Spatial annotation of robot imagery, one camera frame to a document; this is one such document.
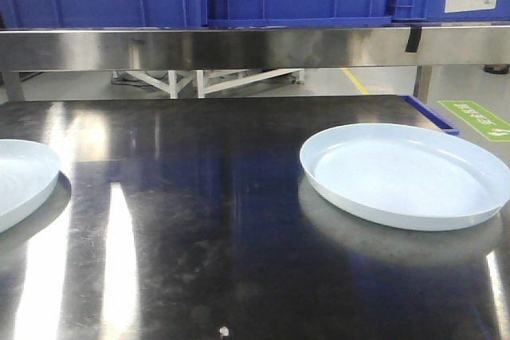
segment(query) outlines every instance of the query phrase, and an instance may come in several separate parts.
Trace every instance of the metal beam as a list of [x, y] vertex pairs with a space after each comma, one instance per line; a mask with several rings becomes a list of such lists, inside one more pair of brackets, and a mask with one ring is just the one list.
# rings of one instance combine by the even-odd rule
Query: metal beam
[[0, 71], [326, 68], [510, 62], [510, 24], [350, 29], [0, 31]]

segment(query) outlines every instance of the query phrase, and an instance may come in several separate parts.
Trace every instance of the green floor sign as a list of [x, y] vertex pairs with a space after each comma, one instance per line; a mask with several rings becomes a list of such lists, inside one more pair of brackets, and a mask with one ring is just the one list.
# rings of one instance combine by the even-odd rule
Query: green floor sign
[[486, 139], [499, 143], [510, 143], [510, 123], [500, 119], [474, 101], [439, 101], [439, 103], [463, 119]]

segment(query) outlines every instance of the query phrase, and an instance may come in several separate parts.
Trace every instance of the table leg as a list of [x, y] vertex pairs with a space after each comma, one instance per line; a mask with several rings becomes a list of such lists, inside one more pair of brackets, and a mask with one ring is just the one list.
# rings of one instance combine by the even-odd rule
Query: table leg
[[18, 72], [2, 72], [3, 83], [6, 86], [9, 101], [25, 101], [22, 82]]
[[413, 96], [424, 103], [429, 98], [430, 79], [432, 78], [432, 65], [423, 65], [416, 68], [416, 81], [414, 82]]

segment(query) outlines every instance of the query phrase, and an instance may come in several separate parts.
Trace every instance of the yellow floor line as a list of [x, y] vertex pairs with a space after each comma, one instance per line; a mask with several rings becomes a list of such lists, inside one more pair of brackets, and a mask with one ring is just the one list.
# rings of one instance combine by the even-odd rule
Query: yellow floor line
[[357, 89], [361, 92], [362, 95], [370, 95], [365, 86], [361, 84], [361, 81], [358, 80], [358, 77], [354, 76], [354, 73], [352, 73], [347, 68], [342, 68], [342, 70], [343, 73], [345, 73], [345, 75], [349, 77], [349, 80], [352, 81], [352, 83], [357, 87]]

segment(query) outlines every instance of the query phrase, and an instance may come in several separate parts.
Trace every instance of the white metal frame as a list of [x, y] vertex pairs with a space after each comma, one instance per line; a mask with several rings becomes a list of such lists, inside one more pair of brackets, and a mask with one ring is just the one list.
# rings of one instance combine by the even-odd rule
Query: white metal frame
[[[168, 71], [167, 83], [159, 79], [155, 79], [154, 77], [147, 75], [145, 72], [126, 71], [127, 74], [137, 78], [138, 80], [142, 80], [145, 83], [168, 93], [171, 99], [177, 99], [179, 97], [178, 93], [181, 92], [184, 87], [186, 87], [195, 79], [198, 98], [203, 99], [206, 94], [212, 92], [237, 88], [242, 85], [253, 83], [255, 81], [262, 81], [272, 77], [286, 75], [288, 73], [294, 72], [298, 73], [298, 82], [302, 84], [304, 82], [304, 69], [295, 68], [274, 69], [272, 71], [262, 72], [255, 75], [249, 75], [247, 69], [230, 69], [221, 71]], [[209, 85], [211, 79], [234, 74], [237, 74], [237, 79], [221, 81], [217, 82], [216, 84]]]
[[147, 75], [145, 72], [126, 71], [126, 73], [168, 93], [171, 99], [177, 99], [179, 97], [178, 93], [196, 78], [196, 71], [168, 71], [168, 83], [166, 83]]
[[[255, 81], [270, 79], [271, 77], [286, 75], [288, 73], [298, 73], [298, 81], [302, 84], [304, 82], [304, 69], [284, 68], [274, 69], [272, 71], [258, 73], [256, 75], [247, 75], [246, 69], [238, 70], [225, 70], [225, 71], [203, 71], [197, 72], [197, 91], [198, 98], [203, 99], [206, 94], [212, 92], [224, 91], [226, 89], [237, 88], [245, 84], [250, 84]], [[213, 78], [228, 76], [237, 73], [237, 79], [222, 81], [216, 84], [209, 84]]]

